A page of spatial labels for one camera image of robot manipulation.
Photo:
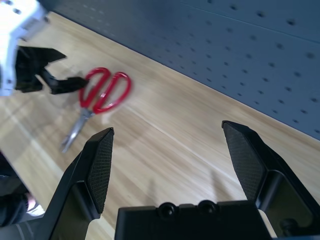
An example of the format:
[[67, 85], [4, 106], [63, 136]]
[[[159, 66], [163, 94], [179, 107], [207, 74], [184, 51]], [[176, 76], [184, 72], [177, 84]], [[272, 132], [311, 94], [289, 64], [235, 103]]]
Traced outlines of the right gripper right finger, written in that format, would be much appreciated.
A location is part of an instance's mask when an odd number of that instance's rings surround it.
[[249, 127], [223, 121], [230, 158], [249, 201], [265, 213], [278, 237], [315, 234], [315, 199], [285, 160]]

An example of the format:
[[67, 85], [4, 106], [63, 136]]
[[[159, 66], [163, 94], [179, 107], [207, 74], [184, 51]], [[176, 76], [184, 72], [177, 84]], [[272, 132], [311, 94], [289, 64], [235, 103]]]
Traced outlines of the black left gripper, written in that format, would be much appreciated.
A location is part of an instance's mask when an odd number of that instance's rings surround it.
[[[38, 92], [43, 84], [36, 77], [40, 67], [65, 59], [67, 56], [53, 48], [20, 46], [17, 51], [15, 71], [17, 91], [22, 93]], [[49, 86], [52, 95], [76, 92], [87, 86], [88, 81], [82, 77], [69, 77], [58, 80], [46, 69], [41, 71], [41, 78]]]

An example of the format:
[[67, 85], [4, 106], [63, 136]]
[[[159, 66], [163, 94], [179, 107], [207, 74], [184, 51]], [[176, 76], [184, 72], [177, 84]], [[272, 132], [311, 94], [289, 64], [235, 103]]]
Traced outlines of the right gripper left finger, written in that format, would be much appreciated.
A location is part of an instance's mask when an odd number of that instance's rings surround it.
[[67, 167], [47, 208], [47, 239], [84, 240], [104, 211], [114, 129], [93, 135]]

